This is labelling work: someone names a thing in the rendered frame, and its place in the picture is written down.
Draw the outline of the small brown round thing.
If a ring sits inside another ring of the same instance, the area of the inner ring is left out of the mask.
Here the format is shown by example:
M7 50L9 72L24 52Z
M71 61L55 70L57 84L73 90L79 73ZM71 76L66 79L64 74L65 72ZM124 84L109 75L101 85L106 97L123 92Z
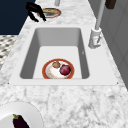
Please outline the small brown round thing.
M56 61L56 62L54 62L53 64L52 64L52 66L54 67L54 68L59 68L60 67L60 63L59 63L59 61Z

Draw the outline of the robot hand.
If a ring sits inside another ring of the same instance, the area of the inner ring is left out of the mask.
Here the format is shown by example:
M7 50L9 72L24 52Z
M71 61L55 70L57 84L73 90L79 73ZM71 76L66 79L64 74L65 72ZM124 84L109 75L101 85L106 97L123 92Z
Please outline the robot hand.
M40 5L37 5L32 2L27 2L26 9L28 10L28 16L30 17L31 20L38 22L38 19L36 19L33 15L33 13L38 13L40 17L43 19L43 21L46 21L45 15Z

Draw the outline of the dark purple eggplant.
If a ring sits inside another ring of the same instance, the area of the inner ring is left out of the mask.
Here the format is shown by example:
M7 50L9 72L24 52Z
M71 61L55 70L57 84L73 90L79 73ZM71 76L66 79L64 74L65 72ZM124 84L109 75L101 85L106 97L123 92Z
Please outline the dark purple eggplant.
M29 128L21 115L13 115L13 126L14 128Z

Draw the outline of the white sink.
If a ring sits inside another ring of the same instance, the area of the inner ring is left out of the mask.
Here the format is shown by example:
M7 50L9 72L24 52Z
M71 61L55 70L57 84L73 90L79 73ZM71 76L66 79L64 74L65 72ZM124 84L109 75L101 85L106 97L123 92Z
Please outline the white sink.
M21 50L9 83L12 85L115 85L116 77L102 46L88 47L90 28L86 26L32 27ZM47 62L70 62L71 79L42 76Z

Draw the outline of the brown-rimmed plate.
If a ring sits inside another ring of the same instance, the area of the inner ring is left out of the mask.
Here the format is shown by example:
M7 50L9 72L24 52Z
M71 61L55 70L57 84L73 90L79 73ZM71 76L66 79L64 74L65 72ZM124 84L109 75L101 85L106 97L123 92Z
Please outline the brown-rimmed plate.
M55 18L61 15L61 11L56 8L44 8L43 13L46 18Z

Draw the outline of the plain white plate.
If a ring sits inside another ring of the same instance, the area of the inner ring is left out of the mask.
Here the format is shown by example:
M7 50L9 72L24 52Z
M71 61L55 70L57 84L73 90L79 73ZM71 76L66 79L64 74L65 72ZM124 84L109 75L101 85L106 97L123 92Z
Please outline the plain white plate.
M0 128L14 128L13 115L21 115L30 128L43 128L39 111L25 102L10 102L0 106Z

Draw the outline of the dark red round fruit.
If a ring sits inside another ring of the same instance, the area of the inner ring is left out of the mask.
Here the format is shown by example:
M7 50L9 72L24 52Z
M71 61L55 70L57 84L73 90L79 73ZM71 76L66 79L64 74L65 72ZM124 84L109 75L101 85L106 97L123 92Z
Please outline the dark red round fruit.
M71 72L71 68L69 65L62 65L60 68L60 73L64 76L68 75Z

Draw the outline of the red-rimmed white plate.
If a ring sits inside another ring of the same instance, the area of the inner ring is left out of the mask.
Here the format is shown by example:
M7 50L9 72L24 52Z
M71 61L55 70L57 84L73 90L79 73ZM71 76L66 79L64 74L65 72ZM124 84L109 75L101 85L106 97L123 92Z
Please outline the red-rimmed white plate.
M60 67L57 69L52 66L52 64L56 61L59 61L60 63ZM62 65L69 65L71 68L71 72L66 76L60 73L60 68ZM42 76L44 79L71 79L74 76L74 73L75 73L75 68L73 64L61 58L49 60L42 67Z

